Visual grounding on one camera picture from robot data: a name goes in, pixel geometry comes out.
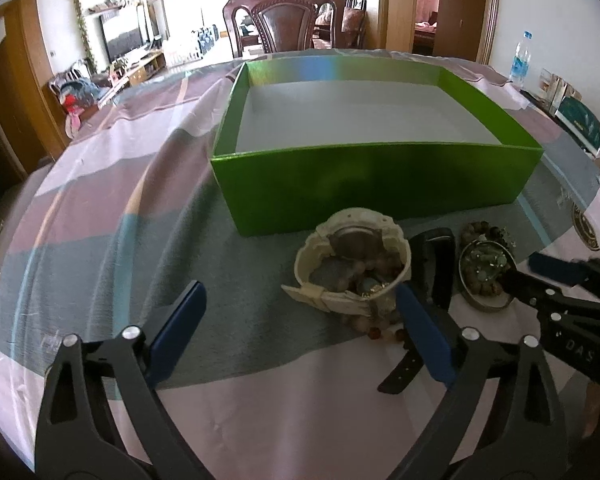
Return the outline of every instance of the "wooden chair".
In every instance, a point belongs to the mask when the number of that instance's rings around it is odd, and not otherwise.
[[[312,34],[318,9],[330,4],[331,41],[342,48],[342,17],[344,0],[229,0],[222,13],[235,57],[242,56],[242,43],[235,13],[244,9],[253,20],[265,53],[305,50],[312,46]]]

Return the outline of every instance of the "green box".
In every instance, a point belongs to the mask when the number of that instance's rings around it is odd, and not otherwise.
[[[439,114],[430,116],[440,124],[449,123],[450,132],[455,131],[456,123],[464,124],[471,120],[478,124],[479,121],[485,131],[490,132],[489,135],[493,134],[496,144],[365,140],[362,143],[236,152],[240,125],[243,115],[247,115],[245,104],[250,89],[315,81],[330,81],[335,92],[345,94],[353,90],[347,90],[348,87],[343,87],[341,81],[381,82],[345,85],[378,88],[384,92],[398,88],[395,83],[409,83],[412,85],[399,88],[404,88],[405,92],[440,94],[441,110],[449,96],[455,101],[453,106],[461,105],[458,107],[461,110],[458,120],[450,120],[448,103]],[[253,91],[252,102],[256,103],[259,92],[266,91],[272,95],[270,92],[276,92],[278,88],[287,92],[300,88],[308,94],[320,88],[331,89],[330,84],[257,89]],[[438,88],[444,93],[427,87]],[[419,105],[414,108],[418,113],[413,114],[413,110],[410,112],[407,108],[404,111],[386,108],[383,102],[376,108],[372,108],[373,104],[365,108],[365,97],[360,99],[362,104],[342,104],[349,112],[357,114],[358,120],[365,118],[362,108],[372,110],[371,115],[385,114],[387,121],[395,111],[398,116],[394,123],[399,120],[400,114],[413,117],[413,124],[408,120],[402,123],[405,131],[409,128],[419,131],[418,124],[422,128],[429,127],[423,122],[421,115],[425,112],[418,111],[422,108]],[[333,124],[312,121],[312,108],[318,114],[318,110],[322,110],[320,106],[305,108],[302,113],[307,116],[306,126],[299,126],[298,120],[295,120],[290,129],[306,127],[308,134],[315,137],[323,133],[326,136],[327,130],[337,128],[338,121]],[[260,120],[262,115],[254,111],[253,117]],[[385,135],[383,122],[379,121],[377,130],[369,132],[370,137],[378,132]],[[472,131],[477,132],[478,128],[472,129],[471,124],[467,124],[464,128],[468,133],[473,135]],[[285,139],[282,131],[266,134],[272,139],[277,139],[280,134],[280,139]],[[542,147],[509,114],[478,89],[444,68],[386,58],[307,56],[253,61],[242,66],[222,118],[211,164],[238,232],[243,236],[253,236],[312,229],[336,211],[353,206],[403,219],[510,203],[522,191],[541,156]]]

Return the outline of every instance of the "silver screw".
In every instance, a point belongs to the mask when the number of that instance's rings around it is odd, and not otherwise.
[[[480,339],[480,332],[478,332],[475,328],[468,326],[467,328],[462,329],[462,337],[469,341],[477,341]]]
[[[138,337],[140,332],[141,330],[137,326],[131,325],[122,331],[122,337],[131,341],[132,339]]]
[[[73,346],[78,342],[78,336],[75,334],[69,334],[64,336],[64,339],[62,339],[62,344],[64,346]]]
[[[522,341],[529,348],[535,348],[539,345],[538,339],[532,335],[525,335],[525,338]]]

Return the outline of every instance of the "bottle label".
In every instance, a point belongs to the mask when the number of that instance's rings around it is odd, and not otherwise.
[[[529,63],[522,61],[518,56],[513,58],[513,65],[511,67],[511,77],[524,79],[526,73],[529,70]]]

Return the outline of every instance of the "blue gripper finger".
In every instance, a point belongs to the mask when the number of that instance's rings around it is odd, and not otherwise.
[[[144,378],[151,388],[168,379],[206,311],[206,290],[200,282],[189,285],[178,305],[149,346]]]
[[[456,370],[449,342],[408,285],[400,283],[395,288],[395,304],[429,374],[450,388],[456,381]]]

